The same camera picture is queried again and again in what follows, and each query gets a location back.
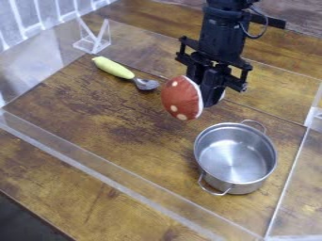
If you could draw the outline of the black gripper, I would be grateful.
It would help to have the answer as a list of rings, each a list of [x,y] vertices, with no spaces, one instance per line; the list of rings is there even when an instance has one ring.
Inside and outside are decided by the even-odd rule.
[[[249,13],[244,6],[205,6],[200,36],[179,38],[176,60],[187,67],[185,76],[200,85],[204,107],[221,101],[225,87],[243,92],[251,65],[241,59]]]

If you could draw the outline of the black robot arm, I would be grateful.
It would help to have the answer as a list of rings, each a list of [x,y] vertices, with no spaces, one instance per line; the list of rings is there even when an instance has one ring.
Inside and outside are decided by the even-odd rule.
[[[241,59],[252,3],[259,0],[205,0],[204,18],[197,40],[179,38],[176,60],[187,67],[185,76],[199,86],[204,107],[224,97],[225,88],[247,89],[247,73],[252,66]]]

